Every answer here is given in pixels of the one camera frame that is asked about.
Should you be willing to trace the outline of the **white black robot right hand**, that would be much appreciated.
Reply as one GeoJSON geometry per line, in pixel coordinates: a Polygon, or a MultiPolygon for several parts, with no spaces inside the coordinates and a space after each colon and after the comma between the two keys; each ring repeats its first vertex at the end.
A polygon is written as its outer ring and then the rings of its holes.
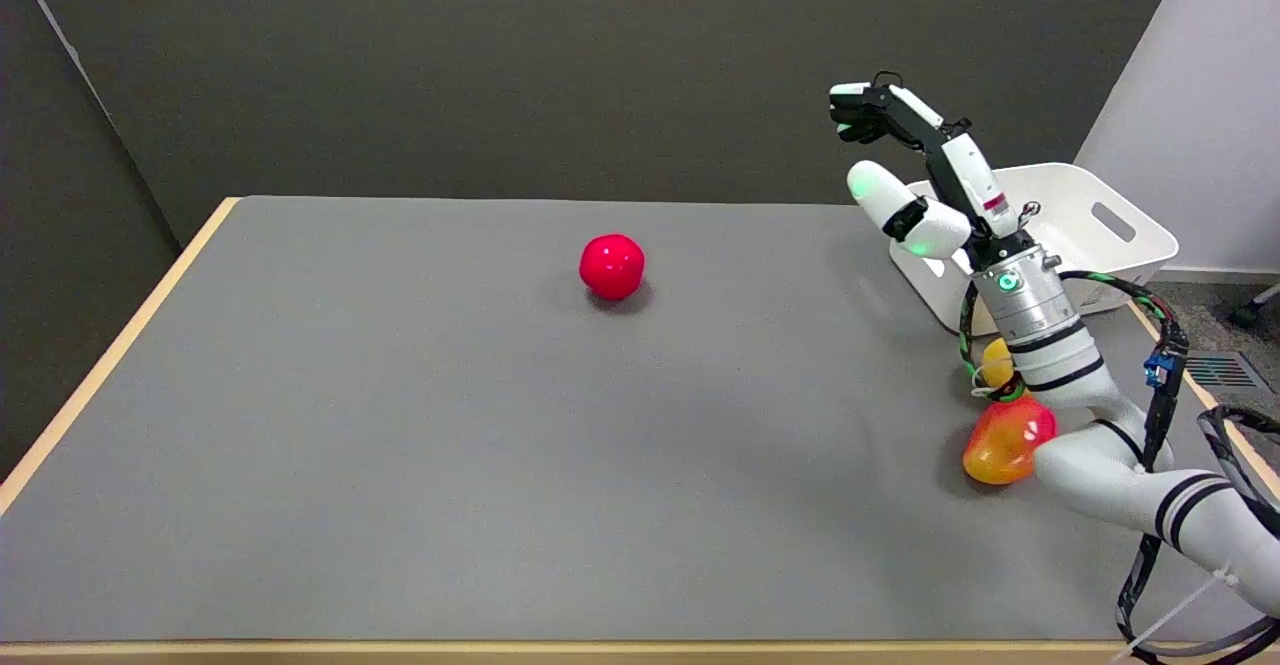
{"type": "Polygon", "coordinates": [[[974,272],[1033,249],[986,155],[969,136],[970,121],[946,121],[890,72],[876,81],[837,83],[829,116],[846,145],[891,137],[924,156],[929,194],[915,194],[879,162],[861,160],[846,174],[847,191],[873,226],[922,260],[965,252],[974,272]]]}

